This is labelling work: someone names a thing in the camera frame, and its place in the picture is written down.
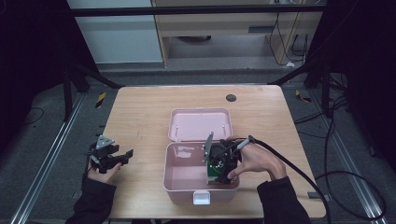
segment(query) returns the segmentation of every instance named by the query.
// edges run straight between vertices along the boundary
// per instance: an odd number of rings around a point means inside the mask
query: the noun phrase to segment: gray floor
[[[286,75],[292,68],[275,63],[263,36],[212,36],[207,42],[191,42],[175,38],[172,41],[169,65],[166,68],[136,69],[123,73],[104,73],[120,84],[135,85],[190,85],[190,84],[231,84],[267,83]],[[305,91],[301,81],[304,76],[292,80],[283,87],[283,92],[293,119],[318,112],[315,103],[306,103],[295,96],[295,89],[314,97],[319,90]],[[79,193],[85,157],[82,155],[95,141],[96,134],[106,124],[109,112],[117,95],[116,90],[90,80],[92,88],[85,95],[81,109],[66,138],[64,146],[49,172],[48,179],[38,195],[29,219],[41,222],[62,223],[72,214],[72,206]],[[94,108],[98,95],[105,91],[106,99],[101,108]],[[332,91],[336,98],[340,92]],[[0,220],[7,222],[12,217],[23,197],[35,179],[41,163],[45,159],[57,132],[63,124],[63,89],[56,86],[37,95],[34,106],[44,111],[38,121],[21,127],[13,139],[9,155],[0,160]],[[387,162],[370,156],[368,144],[362,136],[359,125],[347,111],[347,107],[335,112],[336,131],[342,136],[345,147],[361,174],[375,183],[387,200],[388,223],[396,223],[396,174]],[[41,116],[41,110],[33,109],[26,122]],[[324,139],[304,133],[325,136],[327,128],[323,119],[318,118],[298,124],[306,156],[315,176],[323,173]],[[334,143],[329,146],[329,170],[342,170],[344,164]],[[355,193],[347,176],[330,177],[332,190],[346,207],[365,215],[361,200]],[[319,187],[326,193],[323,180]],[[334,201],[329,202],[333,223],[371,223],[353,217]],[[313,220],[325,223],[325,219]]]

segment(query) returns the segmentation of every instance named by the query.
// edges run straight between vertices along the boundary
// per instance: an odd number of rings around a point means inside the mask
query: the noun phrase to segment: wooden table
[[[236,95],[235,102],[226,100]],[[260,218],[262,205],[256,188],[269,180],[267,173],[240,175],[240,187],[229,203],[174,204],[163,187],[165,149],[171,113],[176,108],[223,107],[231,114],[233,133],[260,139],[313,179],[282,90],[278,86],[175,86],[120,89],[104,136],[120,145],[120,153],[133,148],[130,163],[122,166],[110,218]],[[298,199],[310,217],[323,217],[320,200],[310,200],[309,184],[288,167]]]

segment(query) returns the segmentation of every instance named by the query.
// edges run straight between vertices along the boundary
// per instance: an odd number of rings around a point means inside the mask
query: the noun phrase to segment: hand
[[[229,179],[239,176],[244,172],[263,171],[268,172],[271,180],[281,179],[287,176],[285,163],[263,147],[249,143],[241,149],[241,155],[242,162],[227,175]]]
[[[119,162],[113,168],[111,168],[110,170],[107,170],[107,172],[105,174],[101,174],[97,171],[97,169],[95,169],[91,166],[91,161],[90,161],[88,178],[105,183],[105,184],[110,184],[111,179],[116,174],[116,172],[120,169],[121,169],[121,163]]]

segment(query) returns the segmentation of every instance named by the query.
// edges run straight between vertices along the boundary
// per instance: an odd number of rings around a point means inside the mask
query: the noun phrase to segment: white latch
[[[198,189],[193,194],[194,204],[210,204],[210,193],[204,189]]]

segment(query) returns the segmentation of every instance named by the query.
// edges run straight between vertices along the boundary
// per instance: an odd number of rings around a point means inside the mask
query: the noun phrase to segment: plastic box
[[[174,203],[227,203],[239,186],[207,185],[203,144],[213,132],[213,141],[233,134],[230,113],[224,108],[177,109],[169,126],[173,141],[166,149],[163,186]]]

